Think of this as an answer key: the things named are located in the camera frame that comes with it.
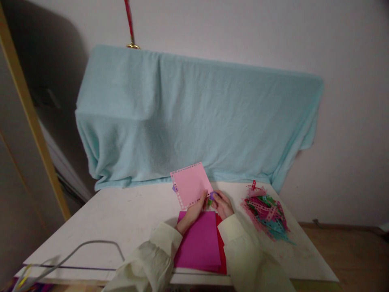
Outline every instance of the pink square card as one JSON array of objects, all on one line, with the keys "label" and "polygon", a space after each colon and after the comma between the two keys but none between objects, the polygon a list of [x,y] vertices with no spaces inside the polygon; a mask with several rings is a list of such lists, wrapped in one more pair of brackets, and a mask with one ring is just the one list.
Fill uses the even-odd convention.
[{"label": "pink square card", "polygon": [[181,209],[195,204],[206,190],[208,195],[214,190],[201,162],[170,173]]}]

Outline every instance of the wooden floor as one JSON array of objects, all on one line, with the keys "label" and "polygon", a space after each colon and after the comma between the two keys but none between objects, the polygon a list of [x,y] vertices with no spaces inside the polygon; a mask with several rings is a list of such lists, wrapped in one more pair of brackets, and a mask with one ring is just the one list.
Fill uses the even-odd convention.
[{"label": "wooden floor", "polygon": [[[345,292],[389,292],[389,243],[380,236],[358,230],[303,229]],[[57,286],[54,292],[99,291],[93,286]]]}]

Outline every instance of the cream sleeve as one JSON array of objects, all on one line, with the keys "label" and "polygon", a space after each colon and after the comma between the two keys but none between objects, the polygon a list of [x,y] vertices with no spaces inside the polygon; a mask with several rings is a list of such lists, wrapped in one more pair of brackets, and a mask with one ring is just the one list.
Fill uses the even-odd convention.
[{"label": "cream sleeve", "polygon": [[279,263],[250,236],[236,214],[218,226],[224,242],[227,269],[237,292],[296,291]]},{"label": "cream sleeve", "polygon": [[164,291],[181,240],[182,235],[176,229],[161,223],[150,240],[142,243],[117,269],[103,292]]}]

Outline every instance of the white table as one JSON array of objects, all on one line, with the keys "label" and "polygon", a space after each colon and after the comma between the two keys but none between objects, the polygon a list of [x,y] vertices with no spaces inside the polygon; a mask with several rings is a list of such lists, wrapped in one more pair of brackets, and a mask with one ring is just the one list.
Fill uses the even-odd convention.
[{"label": "white table", "polygon": [[[211,184],[214,189],[221,189],[228,195],[235,211],[247,222],[251,222],[240,206],[242,198],[247,196],[248,183]],[[264,232],[259,233],[263,245],[279,261],[287,275],[294,279],[294,283],[299,283],[299,280],[339,282],[271,185],[257,182],[256,186],[263,186],[268,194],[281,202],[291,230],[288,236],[296,243],[294,246],[284,241],[273,242]],[[79,244],[97,239],[117,242],[124,256],[127,256],[149,239],[152,230],[160,222],[165,221],[174,226],[179,211],[180,206],[171,183],[128,189],[103,189],[26,259],[24,264],[55,265]],[[114,277],[115,270],[121,263],[119,253],[113,245],[87,245],[64,264],[65,268],[57,269],[43,281],[104,285]],[[36,277],[44,270],[42,267],[32,268],[30,276]],[[171,283],[232,285],[229,276],[183,268],[175,269]]]}]

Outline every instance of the light blue blanket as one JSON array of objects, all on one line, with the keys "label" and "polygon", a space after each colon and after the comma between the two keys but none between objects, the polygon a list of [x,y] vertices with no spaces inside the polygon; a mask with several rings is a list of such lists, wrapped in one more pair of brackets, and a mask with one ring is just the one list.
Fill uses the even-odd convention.
[{"label": "light blue blanket", "polygon": [[322,90],[307,74],[97,46],[76,119],[96,190],[170,181],[202,161],[210,180],[279,192],[312,145]]}]

